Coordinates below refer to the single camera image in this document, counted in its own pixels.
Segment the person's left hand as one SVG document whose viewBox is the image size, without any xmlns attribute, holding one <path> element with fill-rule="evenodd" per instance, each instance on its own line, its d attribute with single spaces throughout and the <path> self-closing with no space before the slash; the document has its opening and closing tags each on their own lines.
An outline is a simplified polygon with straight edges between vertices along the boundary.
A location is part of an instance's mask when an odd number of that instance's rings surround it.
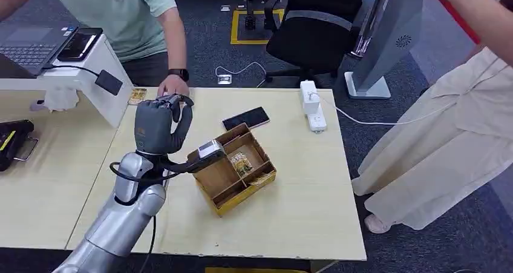
<svg viewBox="0 0 513 273">
<path fill-rule="evenodd" d="M 173 95 L 173 94 L 181 94 L 184 96 L 189 96 L 189 87 L 187 83 L 178 75 L 169 75 L 167 78 L 159 85 L 157 96 Z"/>
</svg>

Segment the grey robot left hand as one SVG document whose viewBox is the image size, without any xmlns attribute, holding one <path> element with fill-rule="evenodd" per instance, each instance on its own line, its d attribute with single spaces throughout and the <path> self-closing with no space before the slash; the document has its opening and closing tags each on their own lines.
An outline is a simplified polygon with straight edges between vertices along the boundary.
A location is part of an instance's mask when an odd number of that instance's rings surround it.
<svg viewBox="0 0 513 273">
<path fill-rule="evenodd" d="M 139 103 L 134 122 L 136 150 L 146 154 L 179 151 L 191 126 L 193 106 L 192 99 L 182 94 Z"/>
</svg>

